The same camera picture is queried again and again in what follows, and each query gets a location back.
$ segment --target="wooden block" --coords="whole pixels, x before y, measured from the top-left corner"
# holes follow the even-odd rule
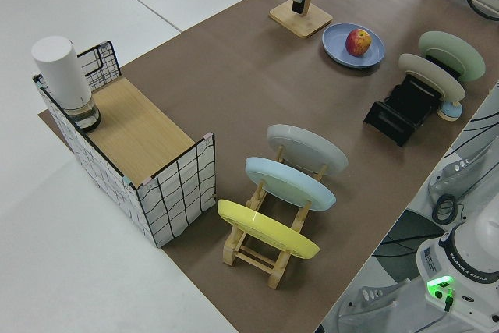
[[[125,77],[108,83],[92,97],[101,123],[88,136],[135,186],[194,145]]]
[[[292,4],[293,0],[282,3],[272,9],[269,16],[300,38],[308,38],[333,20],[333,17],[330,14],[314,4],[310,4],[305,16],[293,12]]]

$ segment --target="blue plate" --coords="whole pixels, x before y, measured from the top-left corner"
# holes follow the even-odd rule
[[[346,51],[345,42],[354,29],[364,29],[371,36],[371,46],[362,56],[356,57]],[[322,34],[322,44],[329,56],[336,62],[350,68],[368,68],[376,65],[384,57],[384,45],[371,30],[354,23],[336,23],[329,26]]]

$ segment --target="wire grid panel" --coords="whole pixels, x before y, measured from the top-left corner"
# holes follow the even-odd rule
[[[156,245],[132,184],[123,178],[116,167],[108,162],[85,136],[82,136],[76,125],[69,121],[61,108],[55,104],[42,87],[40,87],[39,91],[55,123],[75,154],[76,160],[87,171],[92,180],[114,200],[121,210],[129,216],[130,220],[139,227],[140,231]]]
[[[82,52],[78,59],[92,91],[121,76],[110,41]],[[34,81],[76,159],[155,246],[179,236],[215,204],[214,134],[207,134],[137,189],[55,102],[43,76]]]
[[[137,193],[157,246],[179,236],[215,204],[214,134],[206,135]]]

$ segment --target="light blue plate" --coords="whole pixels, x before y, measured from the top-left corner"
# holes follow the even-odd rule
[[[309,201],[311,211],[326,211],[336,203],[334,194],[309,175],[288,165],[264,158],[247,158],[246,174],[264,190],[298,207]]]
[[[354,29],[364,29],[371,36],[371,46],[362,56],[356,57],[346,51],[345,41]],[[322,44],[333,60],[350,68],[368,68],[376,65],[384,57],[384,45],[371,30],[354,23],[336,23],[329,26],[322,34]]]

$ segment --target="white cylinder container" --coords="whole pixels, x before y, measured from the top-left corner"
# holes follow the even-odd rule
[[[31,55],[55,101],[80,128],[94,129],[101,116],[71,41],[60,36],[45,37],[34,44]]]

